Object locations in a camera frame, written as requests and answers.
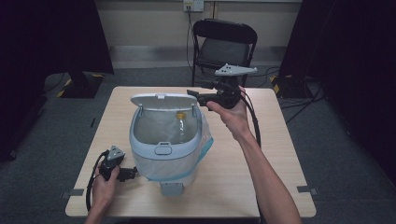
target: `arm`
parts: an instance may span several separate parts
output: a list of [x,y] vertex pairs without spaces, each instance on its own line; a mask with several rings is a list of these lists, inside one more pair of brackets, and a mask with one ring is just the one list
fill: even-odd
[[294,200],[249,129],[245,103],[239,101],[233,109],[224,109],[215,102],[206,105],[220,115],[241,146],[265,220],[268,223],[301,223]]
[[99,175],[99,166],[96,167],[95,176],[97,176],[92,186],[92,206],[88,213],[85,224],[100,223],[107,208],[114,199],[116,190],[117,176],[120,173],[120,167],[117,166],[111,171],[111,177],[108,181]]

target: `gray carpet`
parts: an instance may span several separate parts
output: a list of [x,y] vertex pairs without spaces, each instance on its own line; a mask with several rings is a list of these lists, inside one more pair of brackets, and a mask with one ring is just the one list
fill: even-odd
[[[258,74],[267,68],[259,67]],[[0,223],[82,223],[83,218],[64,213],[67,200],[60,196],[75,185],[113,88],[188,87],[191,81],[188,67],[118,69],[115,73],[105,77],[94,99],[56,98],[68,76],[47,78],[46,90],[59,80],[61,84],[46,93],[49,99],[20,143],[17,159],[0,163]],[[265,77],[250,77],[247,87],[272,85]],[[318,83],[309,83],[309,87],[315,92]],[[302,101],[306,100],[280,99],[279,103],[284,107]],[[285,120],[301,108],[282,109]],[[342,116],[329,101],[314,102],[288,128],[307,183],[318,191],[313,196],[317,215],[304,218],[304,223],[396,223],[395,188],[364,148],[349,137]],[[107,218],[104,223],[123,221],[127,220]],[[151,221],[137,219],[135,223]]]

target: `bottle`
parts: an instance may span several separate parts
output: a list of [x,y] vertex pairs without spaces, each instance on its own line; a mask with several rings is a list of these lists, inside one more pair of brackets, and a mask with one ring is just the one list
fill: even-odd
[[179,123],[179,125],[178,125],[178,127],[179,127],[179,130],[178,130],[178,132],[179,132],[179,143],[180,144],[182,144],[182,143],[184,143],[184,141],[185,141],[185,118],[186,118],[186,113],[184,113],[184,112],[181,112],[181,111],[178,111],[177,113],[176,113],[176,118],[177,118],[177,120],[178,120],[178,123]]

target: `black curtain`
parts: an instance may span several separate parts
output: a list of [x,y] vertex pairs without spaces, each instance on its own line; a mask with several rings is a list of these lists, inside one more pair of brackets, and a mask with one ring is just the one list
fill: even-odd
[[93,0],[3,0],[0,32],[1,157],[48,75],[114,72]]
[[279,74],[318,78],[396,184],[396,3],[304,0]]

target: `electrical outlet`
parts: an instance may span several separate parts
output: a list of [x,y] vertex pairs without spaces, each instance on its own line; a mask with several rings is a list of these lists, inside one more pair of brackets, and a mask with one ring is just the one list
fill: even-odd
[[194,0],[194,11],[204,11],[204,0]]
[[183,11],[187,12],[188,7],[190,7],[190,11],[194,11],[194,0],[183,0]]

